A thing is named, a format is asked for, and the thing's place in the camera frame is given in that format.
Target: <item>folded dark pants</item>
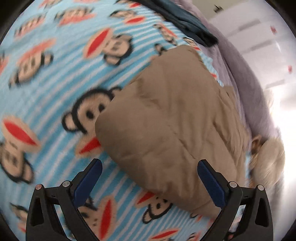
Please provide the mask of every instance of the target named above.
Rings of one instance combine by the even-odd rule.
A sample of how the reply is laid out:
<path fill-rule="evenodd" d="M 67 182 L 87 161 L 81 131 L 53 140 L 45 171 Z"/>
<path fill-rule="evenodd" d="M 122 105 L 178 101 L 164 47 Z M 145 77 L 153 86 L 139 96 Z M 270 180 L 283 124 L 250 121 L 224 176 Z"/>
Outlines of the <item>folded dark pants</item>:
<path fill-rule="evenodd" d="M 161 14 L 166 20 L 172 22 L 185 35 L 194 39 L 197 43 L 205 47 L 211 47 L 218 43 L 218 39 L 207 30 L 198 18 L 170 0 L 135 1 Z"/>

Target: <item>beige wall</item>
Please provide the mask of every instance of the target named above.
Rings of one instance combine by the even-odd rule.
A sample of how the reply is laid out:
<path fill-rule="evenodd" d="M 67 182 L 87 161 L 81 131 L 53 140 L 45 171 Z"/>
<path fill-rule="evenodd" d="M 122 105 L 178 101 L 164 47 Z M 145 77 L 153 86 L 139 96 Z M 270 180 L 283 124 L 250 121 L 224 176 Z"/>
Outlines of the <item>beige wall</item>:
<path fill-rule="evenodd" d="M 223 9 L 227 9 L 243 1 L 246 0 L 192 0 L 193 4 L 199 8 L 207 19 L 216 15 L 214 12 L 215 5 L 221 6 Z"/>

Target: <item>brown garment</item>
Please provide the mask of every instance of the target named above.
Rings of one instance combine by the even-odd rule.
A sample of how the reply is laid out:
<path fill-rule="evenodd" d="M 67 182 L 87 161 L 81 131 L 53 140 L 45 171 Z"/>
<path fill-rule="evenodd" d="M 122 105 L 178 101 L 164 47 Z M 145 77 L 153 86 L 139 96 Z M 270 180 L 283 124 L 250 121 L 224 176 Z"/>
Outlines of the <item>brown garment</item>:
<path fill-rule="evenodd" d="M 244 185 L 248 135 L 233 89 L 221 87 L 190 46 L 152 61 L 100 114 L 95 128 L 131 179 L 184 210 L 219 213 L 197 175 L 201 159 Z"/>

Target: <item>bed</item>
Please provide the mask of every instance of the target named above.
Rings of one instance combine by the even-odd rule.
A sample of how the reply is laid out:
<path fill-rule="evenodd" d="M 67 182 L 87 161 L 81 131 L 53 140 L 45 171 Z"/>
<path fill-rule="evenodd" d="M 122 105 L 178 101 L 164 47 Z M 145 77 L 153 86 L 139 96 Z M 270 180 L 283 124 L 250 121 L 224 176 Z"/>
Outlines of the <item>bed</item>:
<path fill-rule="evenodd" d="M 262 89 L 240 54 L 190 1 L 174 2 L 198 16 L 219 44 L 206 48 L 188 41 L 160 15 L 124 0 L 35 0 L 8 31 L 0 47 L 0 210 L 20 241 L 35 185 L 71 180 L 93 157 L 102 161 L 103 173 L 79 211 L 101 241 L 199 240 L 211 226 L 213 219 L 157 201 L 135 184 L 96 142 L 93 127 L 84 128 L 73 115 L 93 94 L 104 94 L 107 105 L 160 50 L 193 45 L 216 81 L 234 87 L 250 137 L 273 134 Z M 82 14 L 73 17 L 73 11 Z M 113 39 L 126 44 L 120 55 L 100 47 Z M 256 110 L 251 92 L 259 103 Z M 253 117 L 254 111 L 259 115 Z M 246 185 L 249 161 L 248 152 Z M 153 211 L 154 205 L 160 208 Z M 74 239 L 59 208 L 57 213 Z"/>

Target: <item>blue gripper pad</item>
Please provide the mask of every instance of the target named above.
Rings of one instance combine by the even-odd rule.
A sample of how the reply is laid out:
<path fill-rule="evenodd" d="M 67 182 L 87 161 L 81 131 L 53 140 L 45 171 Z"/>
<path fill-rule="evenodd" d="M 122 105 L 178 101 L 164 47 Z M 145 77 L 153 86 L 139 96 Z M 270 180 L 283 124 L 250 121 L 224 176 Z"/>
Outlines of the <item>blue gripper pad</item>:
<path fill-rule="evenodd" d="M 74 191 L 73 205 L 75 208 L 81 207 L 82 205 L 85 204 L 87 198 L 89 197 L 89 194 L 94 188 L 94 185 L 96 184 L 96 182 L 98 181 L 99 177 L 102 174 L 102 171 L 103 171 L 102 162 L 99 159 L 93 159 L 92 162 L 95 162 L 95 163 L 88 170 L 86 174 L 83 172 L 86 172 L 88 167 L 83 172 L 81 172 L 85 176 Z"/>
<path fill-rule="evenodd" d="M 209 168 L 206 166 L 203 160 L 201 160 L 197 164 L 197 173 L 211 199 L 213 200 L 215 206 L 223 208 L 226 205 L 225 192 L 214 176 L 216 175 L 216 172 L 211 166 Z"/>

